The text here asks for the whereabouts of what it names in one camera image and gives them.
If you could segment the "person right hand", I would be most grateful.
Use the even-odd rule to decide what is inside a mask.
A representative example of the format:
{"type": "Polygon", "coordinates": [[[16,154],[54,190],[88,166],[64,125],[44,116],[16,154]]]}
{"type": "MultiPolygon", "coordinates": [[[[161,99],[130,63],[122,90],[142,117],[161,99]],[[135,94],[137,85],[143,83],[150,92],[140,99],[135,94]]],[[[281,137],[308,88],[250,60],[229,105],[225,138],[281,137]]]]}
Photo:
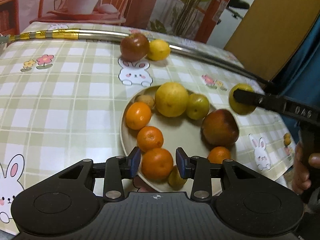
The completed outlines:
{"type": "Polygon", "coordinates": [[[301,195],[305,190],[311,186],[311,180],[309,179],[310,172],[308,168],[302,163],[303,146],[301,142],[296,145],[295,159],[293,163],[293,181],[292,190],[301,195]]]}

